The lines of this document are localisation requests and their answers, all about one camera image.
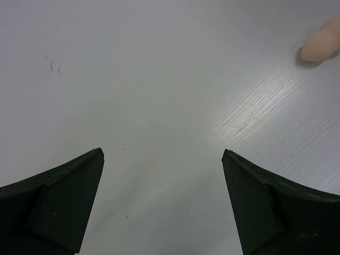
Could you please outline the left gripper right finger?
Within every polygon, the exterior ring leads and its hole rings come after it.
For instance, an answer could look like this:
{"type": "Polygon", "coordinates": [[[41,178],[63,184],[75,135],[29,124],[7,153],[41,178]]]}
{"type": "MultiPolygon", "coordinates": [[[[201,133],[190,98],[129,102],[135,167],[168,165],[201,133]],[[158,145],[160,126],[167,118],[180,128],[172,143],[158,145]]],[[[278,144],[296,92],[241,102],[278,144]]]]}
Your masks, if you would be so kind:
{"type": "Polygon", "coordinates": [[[233,151],[222,158],[243,254],[339,254],[339,196],[295,183],[233,151]]]}

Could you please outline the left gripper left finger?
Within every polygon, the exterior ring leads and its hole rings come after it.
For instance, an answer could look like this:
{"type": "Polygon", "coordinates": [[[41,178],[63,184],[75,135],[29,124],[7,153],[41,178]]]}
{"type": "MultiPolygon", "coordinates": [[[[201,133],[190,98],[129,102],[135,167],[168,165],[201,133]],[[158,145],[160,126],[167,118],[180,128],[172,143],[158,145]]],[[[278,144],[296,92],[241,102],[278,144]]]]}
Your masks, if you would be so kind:
{"type": "Polygon", "coordinates": [[[77,254],[104,166],[101,148],[1,187],[1,254],[77,254]]]}

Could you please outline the beige makeup sponge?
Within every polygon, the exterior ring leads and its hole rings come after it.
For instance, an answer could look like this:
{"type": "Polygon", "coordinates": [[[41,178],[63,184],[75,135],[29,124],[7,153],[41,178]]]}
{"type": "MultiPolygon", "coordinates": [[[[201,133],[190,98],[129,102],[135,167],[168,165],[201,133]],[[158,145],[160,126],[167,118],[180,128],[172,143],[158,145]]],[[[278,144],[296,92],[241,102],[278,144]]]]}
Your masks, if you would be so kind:
{"type": "Polygon", "coordinates": [[[307,62],[323,62],[339,51],[339,17],[326,21],[319,31],[301,47],[301,58],[307,62]]]}

